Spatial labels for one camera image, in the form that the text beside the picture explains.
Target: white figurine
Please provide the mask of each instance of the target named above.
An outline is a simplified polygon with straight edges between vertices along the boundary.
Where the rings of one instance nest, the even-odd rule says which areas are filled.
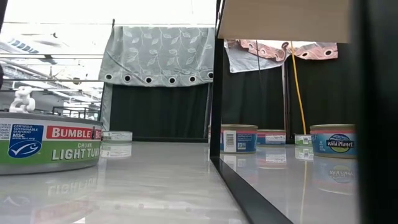
[[[32,93],[32,87],[20,86],[15,92],[15,99],[10,105],[11,113],[28,113],[28,111],[35,110],[36,102],[30,97]]]

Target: white glossy floor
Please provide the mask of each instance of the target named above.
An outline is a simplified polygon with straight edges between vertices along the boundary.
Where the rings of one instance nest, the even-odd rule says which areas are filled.
[[[258,147],[256,154],[221,158],[294,223],[357,223],[356,161],[308,152]]]
[[[101,156],[88,169],[0,177],[0,223],[246,223],[207,144],[108,144]]]

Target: wooden shelf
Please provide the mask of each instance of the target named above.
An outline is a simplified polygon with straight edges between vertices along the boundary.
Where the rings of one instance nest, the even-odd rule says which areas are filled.
[[[221,39],[349,41],[349,0],[224,0]]]

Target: black backdrop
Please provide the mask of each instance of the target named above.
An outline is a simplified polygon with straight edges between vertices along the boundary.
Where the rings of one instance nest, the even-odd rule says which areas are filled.
[[[314,124],[354,123],[358,85],[349,75],[348,45],[338,45],[334,60],[296,57],[307,132]],[[302,134],[292,59],[286,61],[292,133]],[[208,85],[180,88],[113,86],[111,130],[135,137],[203,138]],[[223,124],[253,124],[260,129],[284,128],[282,69],[230,73],[224,57]]]

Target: leaf pattern curtain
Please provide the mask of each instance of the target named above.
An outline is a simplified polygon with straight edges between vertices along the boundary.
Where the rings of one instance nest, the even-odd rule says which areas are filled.
[[[212,82],[214,28],[116,26],[99,79],[131,86],[192,86]]]

